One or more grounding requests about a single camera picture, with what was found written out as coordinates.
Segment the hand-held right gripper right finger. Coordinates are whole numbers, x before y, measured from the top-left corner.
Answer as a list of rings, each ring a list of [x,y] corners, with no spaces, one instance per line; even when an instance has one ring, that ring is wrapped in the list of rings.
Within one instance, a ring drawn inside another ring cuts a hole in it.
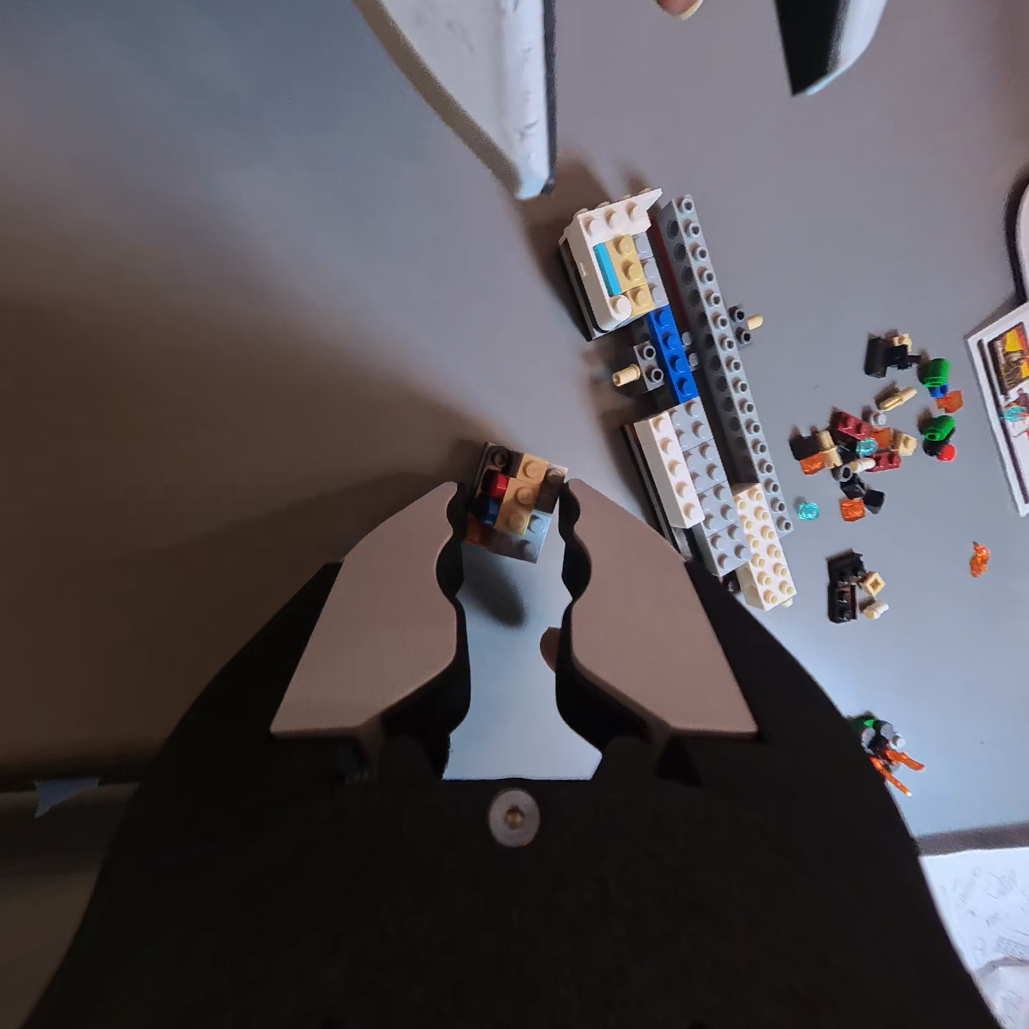
[[[704,568],[583,480],[562,491],[570,595],[559,712],[601,754],[598,774],[744,774],[758,624]]]

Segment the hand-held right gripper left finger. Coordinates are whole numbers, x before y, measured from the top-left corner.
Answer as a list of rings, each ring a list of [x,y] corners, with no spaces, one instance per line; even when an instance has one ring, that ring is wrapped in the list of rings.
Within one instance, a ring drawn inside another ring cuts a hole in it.
[[[434,771],[468,713],[465,490],[439,486],[392,514],[341,562],[273,718],[280,739],[346,738],[372,757],[406,736]]]

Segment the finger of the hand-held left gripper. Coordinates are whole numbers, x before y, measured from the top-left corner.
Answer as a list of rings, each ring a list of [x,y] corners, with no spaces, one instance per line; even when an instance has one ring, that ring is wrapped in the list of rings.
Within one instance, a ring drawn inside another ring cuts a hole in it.
[[[811,96],[866,51],[886,1],[776,1],[792,96]]]
[[[557,167],[553,1],[356,1],[435,113],[517,199]]]

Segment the small grey lego assembly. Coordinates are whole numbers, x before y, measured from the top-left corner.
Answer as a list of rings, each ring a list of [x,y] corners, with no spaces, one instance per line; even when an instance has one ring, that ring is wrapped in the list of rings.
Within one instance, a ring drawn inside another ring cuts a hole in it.
[[[510,450],[502,443],[483,445],[480,467],[470,488],[465,541],[497,556],[535,564],[546,542],[551,519],[556,512],[562,486],[567,480],[567,468],[547,461],[549,464],[547,476],[539,493],[529,529],[524,536],[509,535],[495,528],[501,502],[490,499],[482,493],[482,478],[485,472],[495,469],[505,474],[511,459],[523,454],[528,453]]]

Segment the tan lego plate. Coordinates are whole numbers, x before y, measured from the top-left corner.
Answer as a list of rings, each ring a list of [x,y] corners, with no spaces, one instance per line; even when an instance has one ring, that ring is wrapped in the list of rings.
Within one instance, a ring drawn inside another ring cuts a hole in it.
[[[511,459],[505,472],[508,486],[495,521],[497,530],[516,536],[527,533],[548,469],[547,460],[531,454]]]

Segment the white book stand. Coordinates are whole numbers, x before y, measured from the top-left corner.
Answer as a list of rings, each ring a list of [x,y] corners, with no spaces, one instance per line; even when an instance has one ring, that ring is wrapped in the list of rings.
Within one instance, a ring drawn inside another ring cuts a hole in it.
[[[1004,207],[1004,239],[1012,269],[1013,301],[1028,296],[1028,166],[1012,184]]]

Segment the pile of lego pieces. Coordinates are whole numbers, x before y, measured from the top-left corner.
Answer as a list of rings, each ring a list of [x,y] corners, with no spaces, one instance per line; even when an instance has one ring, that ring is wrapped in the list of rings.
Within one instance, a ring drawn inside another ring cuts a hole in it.
[[[915,454],[939,463],[956,459],[955,414],[963,405],[952,383],[952,361],[917,349],[907,333],[871,335],[863,371],[877,380],[911,372],[917,383],[887,386],[859,415],[836,407],[826,426],[795,432],[789,441],[804,475],[831,477],[840,516],[849,525],[885,506],[885,492],[870,482],[872,475],[899,470]]]

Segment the green round lego campfire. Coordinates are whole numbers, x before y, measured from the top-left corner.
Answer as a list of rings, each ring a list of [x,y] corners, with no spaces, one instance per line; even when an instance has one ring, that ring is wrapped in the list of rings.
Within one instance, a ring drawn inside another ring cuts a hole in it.
[[[871,765],[883,781],[900,794],[912,796],[912,791],[897,778],[896,773],[899,769],[921,773],[925,765],[907,753],[904,737],[891,722],[878,718],[870,712],[849,716],[846,722],[855,733],[862,751],[866,753]]]

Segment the long grey lego build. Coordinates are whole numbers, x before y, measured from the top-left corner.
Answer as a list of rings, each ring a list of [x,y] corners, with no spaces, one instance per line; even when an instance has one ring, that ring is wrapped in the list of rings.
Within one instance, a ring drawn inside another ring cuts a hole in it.
[[[762,319],[725,300],[691,196],[661,198],[578,210],[559,252],[587,338],[629,345],[611,379],[644,406],[623,431],[660,531],[749,606],[787,608],[793,524],[743,360]]]

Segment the lego sticker sheet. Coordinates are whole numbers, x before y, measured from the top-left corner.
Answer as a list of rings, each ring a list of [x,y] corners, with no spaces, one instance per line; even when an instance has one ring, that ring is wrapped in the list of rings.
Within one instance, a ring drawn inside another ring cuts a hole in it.
[[[966,338],[1018,514],[1028,513],[1028,303]]]

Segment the blue tape piece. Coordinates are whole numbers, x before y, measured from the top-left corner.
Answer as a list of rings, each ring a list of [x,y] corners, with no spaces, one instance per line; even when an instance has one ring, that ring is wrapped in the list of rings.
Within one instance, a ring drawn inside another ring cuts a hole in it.
[[[34,817],[45,816],[54,807],[100,786],[100,777],[72,777],[36,780],[37,804]]]

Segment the printed white paper bag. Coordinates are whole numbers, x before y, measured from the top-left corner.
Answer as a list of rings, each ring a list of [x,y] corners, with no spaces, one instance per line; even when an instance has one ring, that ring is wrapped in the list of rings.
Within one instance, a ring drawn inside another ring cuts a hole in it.
[[[1028,849],[923,856],[945,929],[1005,1028],[1028,1026]]]

